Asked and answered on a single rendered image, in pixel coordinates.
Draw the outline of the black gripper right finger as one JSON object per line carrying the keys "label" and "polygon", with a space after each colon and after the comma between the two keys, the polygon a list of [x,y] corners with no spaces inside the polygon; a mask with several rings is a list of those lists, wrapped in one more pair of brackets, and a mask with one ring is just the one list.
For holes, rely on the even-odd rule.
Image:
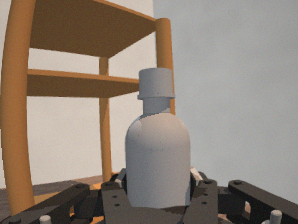
{"label": "black gripper right finger", "polygon": [[217,181],[191,167],[190,205],[183,224],[218,224],[218,214],[226,214],[235,224],[298,224],[298,204],[242,180],[217,186]]}

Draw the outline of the grey bottle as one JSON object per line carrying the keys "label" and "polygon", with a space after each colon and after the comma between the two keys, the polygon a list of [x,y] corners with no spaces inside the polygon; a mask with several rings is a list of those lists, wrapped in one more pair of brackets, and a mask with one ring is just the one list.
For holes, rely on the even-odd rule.
{"label": "grey bottle", "polygon": [[191,146],[185,124],[170,113],[172,70],[139,71],[143,114],[125,136],[127,197],[132,207],[190,205]]}

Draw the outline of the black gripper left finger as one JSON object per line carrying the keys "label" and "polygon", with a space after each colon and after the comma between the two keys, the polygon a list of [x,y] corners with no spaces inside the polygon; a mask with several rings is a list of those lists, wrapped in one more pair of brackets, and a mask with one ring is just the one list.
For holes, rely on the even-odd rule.
{"label": "black gripper left finger", "polygon": [[[74,214],[70,217],[72,206]],[[101,189],[90,190],[82,183],[73,185],[2,224],[90,224],[93,217],[100,216],[105,224],[141,224],[127,197],[126,168],[102,183]]]}

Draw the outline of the brown wooden shelving unit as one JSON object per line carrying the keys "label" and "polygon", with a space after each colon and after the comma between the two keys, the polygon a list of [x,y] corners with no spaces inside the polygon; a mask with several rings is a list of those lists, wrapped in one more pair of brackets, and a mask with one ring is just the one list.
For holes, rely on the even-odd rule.
{"label": "brown wooden shelving unit", "polygon": [[[115,174],[109,98],[139,91],[139,79],[109,76],[109,59],[153,32],[157,68],[173,71],[167,18],[155,19],[106,0],[11,0],[0,84],[1,149],[11,217],[60,193],[33,195],[27,96],[99,98],[102,176],[103,183],[109,181]],[[99,75],[28,69],[29,47],[101,57]]]}

